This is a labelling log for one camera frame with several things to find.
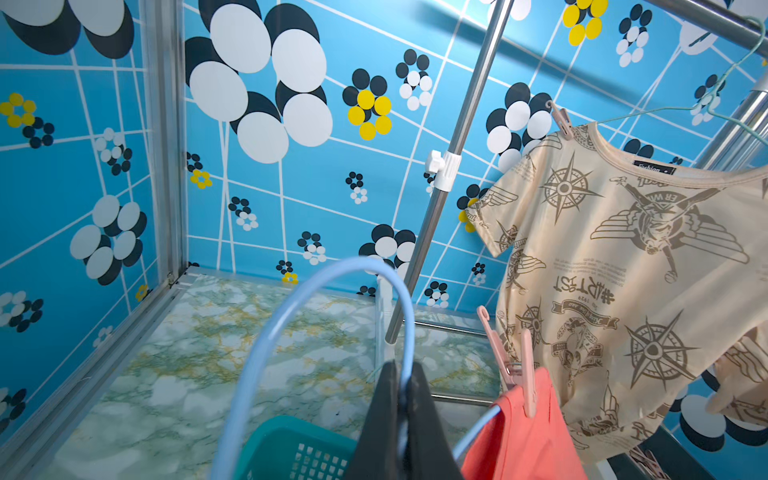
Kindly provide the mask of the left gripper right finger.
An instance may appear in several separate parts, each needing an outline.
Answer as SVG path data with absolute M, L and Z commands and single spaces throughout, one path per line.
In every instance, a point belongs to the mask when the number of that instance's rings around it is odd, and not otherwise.
M 462 480 L 452 456 L 429 384 L 420 363 L 413 364 L 407 394 L 407 478 Z

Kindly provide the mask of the red garment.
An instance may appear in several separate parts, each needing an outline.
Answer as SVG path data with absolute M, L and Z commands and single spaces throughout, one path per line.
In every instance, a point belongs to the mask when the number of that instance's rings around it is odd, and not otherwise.
M 500 412 L 469 447 L 461 473 L 466 479 L 584 479 L 584 468 L 561 413 L 546 368 L 535 370 L 536 413 L 524 410 L 520 386 L 495 405 Z

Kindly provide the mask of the mint green wire hanger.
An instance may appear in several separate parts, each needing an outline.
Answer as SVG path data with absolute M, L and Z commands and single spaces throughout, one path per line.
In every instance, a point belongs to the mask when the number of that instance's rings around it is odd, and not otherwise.
M 667 106 L 667 107 L 659 107 L 659 108 L 650 109 L 650 110 L 637 110 L 637 111 L 633 110 L 631 113 L 627 115 L 605 119 L 605 120 L 597 120 L 596 123 L 597 124 L 609 123 L 609 122 L 614 122 L 618 120 L 625 120 L 632 117 L 638 117 L 641 115 L 651 115 L 661 111 L 694 111 L 696 114 L 709 115 L 711 117 L 720 118 L 726 122 L 731 122 L 732 124 L 736 125 L 738 129 L 741 129 L 742 131 L 747 133 L 750 137 L 757 140 L 759 144 L 766 146 L 767 140 L 763 138 L 754 128 L 748 126 L 745 121 L 739 120 L 737 118 L 733 118 L 727 115 L 723 115 L 720 112 L 715 110 L 716 103 L 717 103 L 715 98 L 723 89 L 723 85 L 726 83 L 728 77 L 731 75 L 731 73 L 734 70 L 737 70 L 742 63 L 744 63 L 747 59 L 753 56 L 757 52 L 758 48 L 764 43 L 764 38 L 766 33 L 765 22 L 752 16 L 746 16 L 745 20 L 749 26 L 756 26 L 758 28 L 759 39 L 755 40 L 750 44 L 751 49 L 738 61 L 733 62 L 730 65 L 730 67 L 727 70 L 725 70 L 721 76 L 718 77 L 718 80 L 715 84 L 705 89 L 704 95 L 701 98 L 699 98 L 692 107 Z

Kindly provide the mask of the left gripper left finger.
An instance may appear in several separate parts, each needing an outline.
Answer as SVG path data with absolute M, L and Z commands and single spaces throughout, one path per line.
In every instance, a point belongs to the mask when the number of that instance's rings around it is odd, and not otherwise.
M 344 479 L 398 478 L 399 379 L 396 363 L 386 362 Z

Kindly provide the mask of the beige compass print t-shirt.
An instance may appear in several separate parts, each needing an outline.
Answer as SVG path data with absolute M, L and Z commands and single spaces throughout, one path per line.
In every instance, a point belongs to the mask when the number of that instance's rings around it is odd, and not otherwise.
M 685 430 L 767 423 L 767 171 L 622 151 L 593 124 L 545 137 L 466 215 L 507 270 L 511 356 L 532 336 L 580 458 Z

